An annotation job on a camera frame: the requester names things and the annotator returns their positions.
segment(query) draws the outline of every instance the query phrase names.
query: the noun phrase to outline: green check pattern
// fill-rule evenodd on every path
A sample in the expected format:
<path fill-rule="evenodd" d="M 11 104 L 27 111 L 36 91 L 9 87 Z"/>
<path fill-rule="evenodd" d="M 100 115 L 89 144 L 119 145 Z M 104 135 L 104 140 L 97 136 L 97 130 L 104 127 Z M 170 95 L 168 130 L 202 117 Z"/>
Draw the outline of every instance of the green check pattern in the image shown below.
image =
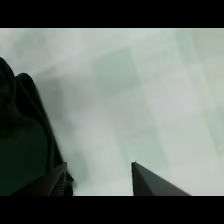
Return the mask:
<path fill-rule="evenodd" d="M 39 88 L 76 195 L 132 195 L 137 161 L 224 195 L 224 29 L 1 29 Z"/>

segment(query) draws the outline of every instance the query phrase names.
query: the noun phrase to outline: white and green checkered cloth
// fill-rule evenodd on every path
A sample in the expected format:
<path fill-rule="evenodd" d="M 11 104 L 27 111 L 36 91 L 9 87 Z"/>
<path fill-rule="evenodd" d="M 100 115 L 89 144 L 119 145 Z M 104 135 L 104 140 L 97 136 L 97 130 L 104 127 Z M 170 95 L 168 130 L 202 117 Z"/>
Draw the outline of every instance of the white and green checkered cloth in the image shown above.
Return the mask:
<path fill-rule="evenodd" d="M 137 161 L 224 195 L 224 29 L 0 29 L 37 84 L 76 195 L 132 195 Z"/>

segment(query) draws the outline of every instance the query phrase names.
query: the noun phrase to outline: black triangular object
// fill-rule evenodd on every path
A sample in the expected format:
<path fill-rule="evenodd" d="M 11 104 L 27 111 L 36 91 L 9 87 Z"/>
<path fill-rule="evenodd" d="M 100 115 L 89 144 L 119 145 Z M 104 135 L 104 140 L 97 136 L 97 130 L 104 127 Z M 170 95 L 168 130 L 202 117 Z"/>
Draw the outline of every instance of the black triangular object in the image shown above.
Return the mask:
<path fill-rule="evenodd" d="M 134 196 L 190 196 L 138 163 L 131 165 Z"/>

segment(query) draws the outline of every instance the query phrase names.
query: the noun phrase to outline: checkered tablecloth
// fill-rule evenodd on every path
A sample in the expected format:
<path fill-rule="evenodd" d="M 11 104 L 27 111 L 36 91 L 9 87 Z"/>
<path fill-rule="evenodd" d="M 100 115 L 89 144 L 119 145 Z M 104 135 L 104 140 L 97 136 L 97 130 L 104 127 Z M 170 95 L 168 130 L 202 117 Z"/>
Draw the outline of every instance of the checkered tablecloth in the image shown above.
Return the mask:
<path fill-rule="evenodd" d="M 76 195 L 132 195 L 131 162 L 224 195 L 224 29 L 0 29 L 37 84 Z"/>

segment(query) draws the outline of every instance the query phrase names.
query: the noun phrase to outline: dark green fabric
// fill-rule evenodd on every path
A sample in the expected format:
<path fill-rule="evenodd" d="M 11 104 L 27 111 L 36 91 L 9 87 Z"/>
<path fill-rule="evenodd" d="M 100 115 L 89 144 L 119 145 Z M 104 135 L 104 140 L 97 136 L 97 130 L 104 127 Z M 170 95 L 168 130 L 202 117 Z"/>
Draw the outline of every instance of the dark green fabric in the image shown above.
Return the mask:
<path fill-rule="evenodd" d="M 62 164 L 31 77 L 14 76 L 0 58 L 0 195 L 10 195 Z M 68 194 L 72 177 L 67 174 Z"/>

